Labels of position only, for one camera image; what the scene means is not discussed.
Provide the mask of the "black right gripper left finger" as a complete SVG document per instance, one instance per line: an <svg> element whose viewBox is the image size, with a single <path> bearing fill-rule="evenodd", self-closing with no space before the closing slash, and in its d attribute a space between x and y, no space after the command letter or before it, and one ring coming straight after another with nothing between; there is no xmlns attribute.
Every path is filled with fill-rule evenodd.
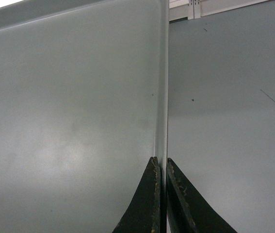
<svg viewBox="0 0 275 233"><path fill-rule="evenodd" d="M161 169L150 157L133 198L114 233L159 233L161 223Z"/></svg>

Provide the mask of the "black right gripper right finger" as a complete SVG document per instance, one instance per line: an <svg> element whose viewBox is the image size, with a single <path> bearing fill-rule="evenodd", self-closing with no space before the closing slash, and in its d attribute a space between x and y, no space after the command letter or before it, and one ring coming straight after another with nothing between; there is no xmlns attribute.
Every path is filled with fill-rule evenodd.
<svg viewBox="0 0 275 233"><path fill-rule="evenodd" d="M167 215L173 233L235 233L207 203L176 163L168 158Z"/></svg>

